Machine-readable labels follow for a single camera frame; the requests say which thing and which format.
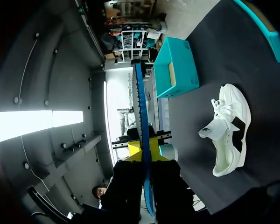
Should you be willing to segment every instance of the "shoelace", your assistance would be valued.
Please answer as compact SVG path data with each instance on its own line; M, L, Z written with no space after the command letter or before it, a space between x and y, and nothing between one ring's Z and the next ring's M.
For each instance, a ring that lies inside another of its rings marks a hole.
M223 119L225 120L228 128L230 129L231 128L231 122L230 122L230 117L232 117L232 107L230 105L223 105L222 104L222 101L221 100L215 100L215 99L212 99L211 100L211 104L213 105L213 108L214 108L214 112L215 112L215 115L214 115L214 119Z

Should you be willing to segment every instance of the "black table surface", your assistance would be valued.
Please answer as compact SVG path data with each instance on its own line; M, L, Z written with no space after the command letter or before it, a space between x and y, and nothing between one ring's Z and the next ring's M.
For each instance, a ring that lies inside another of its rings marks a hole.
M251 17L232 0L221 0L187 38L200 88L169 99L172 142L181 175L211 213L248 189L280 180L280 63ZM231 83L245 95L252 122L245 165L215 177L216 150L198 131L214 116L210 100Z

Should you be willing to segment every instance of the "gray ceiling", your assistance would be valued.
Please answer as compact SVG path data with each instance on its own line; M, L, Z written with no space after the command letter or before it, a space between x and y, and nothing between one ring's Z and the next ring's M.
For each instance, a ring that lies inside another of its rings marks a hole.
M40 34L37 42L34 35ZM81 203L97 205L91 189L112 175L112 163L105 134L103 60L90 38L74 0L51 0L32 16L18 33L0 69L0 112L17 111L23 78L20 110L83 111L84 122L16 137L0 143L0 161L12 186L32 210L39 210L26 194L34 185L64 214L80 212ZM74 152L68 146L87 143ZM31 170L26 170L25 148ZM74 201L70 195L76 195Z

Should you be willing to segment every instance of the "shoe sole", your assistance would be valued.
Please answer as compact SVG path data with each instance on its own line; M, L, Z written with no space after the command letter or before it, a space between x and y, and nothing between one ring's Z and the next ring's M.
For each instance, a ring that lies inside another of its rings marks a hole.
M233 91L233 93L236 95L237 99L240 99L246 108L247 123L245 124L245 131L244 131L243 139L241 140L242 141L242 151L241 151L241 156L238 160L238 165L237 165L237 167L242 167L244 165L245 159L246 159L246 152L247 152L246 135L247 135L248 127L251 123L251 112L250 112L250 108L249 108L246 98L244 97L242 92L237 87L235 87L232 84L225 84L224 86L221 87L221 90L225 91L224 90L225 88L231 89Z

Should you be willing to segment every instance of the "yellow machine part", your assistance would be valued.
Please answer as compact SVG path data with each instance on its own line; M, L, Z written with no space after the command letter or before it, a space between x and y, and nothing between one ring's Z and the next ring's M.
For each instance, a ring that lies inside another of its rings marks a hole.
M127 143L130 151L130 157L125 161L141 161L142 150L140 148L140 141L132 141ZM149 147L151 151L152 161L168 161L167 158L160 155L159 143L157 138L151 138L149 140Z

